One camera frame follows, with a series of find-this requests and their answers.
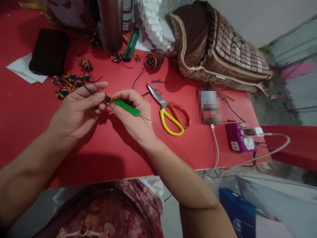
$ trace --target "white paper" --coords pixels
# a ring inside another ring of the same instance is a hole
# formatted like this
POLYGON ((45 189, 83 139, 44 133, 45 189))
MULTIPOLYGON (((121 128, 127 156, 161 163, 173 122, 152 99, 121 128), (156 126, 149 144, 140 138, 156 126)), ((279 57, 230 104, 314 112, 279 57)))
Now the white paper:
POLYGON ((11 70, 27 82, 33 84, 35 82, 43 83, 45 79, 47 79, 46 75, 39 75, 33 73, 29 69, 29 63, 32 59, 32 53, 29 53, 28 55, 19 58, 18 60, 14 61, 10 65, 7 66, 7 69, 11 70))
POLYGON ((135 44, 135 49, 141 50, 141 51, 146 51, 146 52, 150 51, 152 49, 152 42, 149 39, 149 37, 147 36, 145 38, 145 41, 143 42, 143 36, 145 34, 144 28, 142 27, 139 30, 139 32, 140 32, 140 34, 139 34, 138 41, 135 44))

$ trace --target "green crochet hook handle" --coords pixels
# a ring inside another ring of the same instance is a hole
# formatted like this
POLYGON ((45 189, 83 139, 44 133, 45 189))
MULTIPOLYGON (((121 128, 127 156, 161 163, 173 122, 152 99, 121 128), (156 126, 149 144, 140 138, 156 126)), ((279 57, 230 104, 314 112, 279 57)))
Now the green crochet hook handle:
POLYGON ((128 112, 130 112, 133 116, 138 116, 140 114, 140 111, 138 109, 135 109, 135 108, 129 106, 128 104, 126 104, 122 100, 115 100, 115 104, 124 108, 128 112))

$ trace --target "black pouch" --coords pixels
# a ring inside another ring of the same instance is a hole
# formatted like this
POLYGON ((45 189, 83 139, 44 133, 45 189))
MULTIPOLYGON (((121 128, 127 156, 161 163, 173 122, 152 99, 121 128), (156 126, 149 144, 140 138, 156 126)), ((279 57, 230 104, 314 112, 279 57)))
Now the black pouch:
POLYGON ((42 29, 35 43, 29 69, 35 74, 62 75, 69 44, 63 31, 42 29))

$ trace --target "brown cushion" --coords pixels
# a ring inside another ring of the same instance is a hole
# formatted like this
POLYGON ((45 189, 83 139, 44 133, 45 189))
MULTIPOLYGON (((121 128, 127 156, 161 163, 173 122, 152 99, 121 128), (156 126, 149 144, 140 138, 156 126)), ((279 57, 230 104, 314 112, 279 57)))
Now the brown cushion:
POLYGON ((188 67, 199 66, 206 51, 209 22, 201 4, 193 3, 179 7, 174 11, 183 22, 186 32, 187 48, 184 62, 188 67))
POLYGON ((273 72, 262 52, 236 33, 216 9, 195 2, 170 16, 184 77, 267 95, 273 72))

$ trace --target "charging cable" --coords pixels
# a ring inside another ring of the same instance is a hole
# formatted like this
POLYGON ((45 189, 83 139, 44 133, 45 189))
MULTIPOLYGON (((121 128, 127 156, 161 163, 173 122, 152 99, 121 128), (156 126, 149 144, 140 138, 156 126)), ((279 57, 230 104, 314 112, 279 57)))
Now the charging cable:
MULTIPOLYGON (((207 175, 207 174, 210 174, 211 172, 213 172, 213 171, 217 168, 218 162, 219 162, 219 147, 218 147, 218 142, 217 142, 217 138, 216 138, 216 135, 215 135, 214 125, 210 125, 210 127, 211 127, 211 130, 212 130, 212 134, 213 134, 213 136, 214 136, 214 140, 215 140, 215 142, 216 142, 216 147, 217 147, 217 161, 216 161, 216 164, 215 164, 215 166, 213 167, 213 169, 210 170, 209 172, 203 174, 203 175, 207 175)), ((277 133, 263 133, 263 135, 264 135, 264 136, 284 136, 284 137, 286 137, 287 140, 286 140, 286 142, 285 142, 284 145, 282 145, 282 146, 279 147, 278 149, 276 149, 276 150, 274 150, 274 151, 272 151, 272 152, 270 152, 270 153, 268 153, 268 154, 265 154, 265 155, 262 155, 262 156, 259 156, 259 157, 256 157, 256 158, 253 158, 253 159, 244 161, 244 162, 239 163, 239 164, 236 164, 236 165, 232 165, 232 166, 230 166, 230 167, 242 165, 242 164, 245 164, 245 163, 248 163, 248 162, 251 162, 251 161, 254 161, 254 160, 258 160, 258 159, 264 158, 264 157, 266 157, 266 156, 272 155, 272 154, 274 154, 274 153, 276 153, 276 152, 278 152, 278 151, 284 149, 284 148, 290 143, 290 141, 291 141, 291 139, 289 138, 289 136, 283 135, 283 134, 277 134, 277 133)))
POLYGON ((216 142, 216 147, 217 147, 217 161, 216 161, 216 164, 215 166, 213 167, 212 170, 210 170, 209 172, 205 173, 204 175, 207 175, 207 174, 210 174, 211 172, 213 172, 217 166, 218 166, 218 162, 219 162, 219 147, 218 147, 218 142, 217 142, 217 138, 216 138, 216 135, 215 135, 215 126, 213 124, 210 125, 210 128, 212 130, 212 134, 214 136, 214 140, 216 142))
POLYGON ((286 142, 285 142, 284 145, 282 145, 282 146, 279 147, 278 149, 276 149, 276 150, 274 150, 274 151, 272 151, 272 152, 270 152, 270 153, 268 153, 268 154, 265 154, 265 155, 262 155, 262 156, 260 156, 260 157, 256 157, 256 158, 253 158, 253 159, 244 161, 244 162, 242 162, 242 163, 240 163, 240 164, 232 165, 232 166, 230 166, 230 167, 242 165, 242 164, 245 164, 245 163, 247 163, 247 162, 251 162, 251 161, 253 161, 253 160, 262 159, 262 158, 264 158, 264 157, 266 157, 266 156, 272 155, 272 154, 274 154, 274 153, 276 153, 276 152, 278 152, 278 151, 284 149, 284 148, 290 143, 290 141, 291 141, 291 139, 290 139, 287 135, 283 135, 283 134, 277 134, 277 133, 263 133, 263 135, 264 135, 264 136, 284 136, 284 137, 286 137, 287 140, 286 140, 286 142))

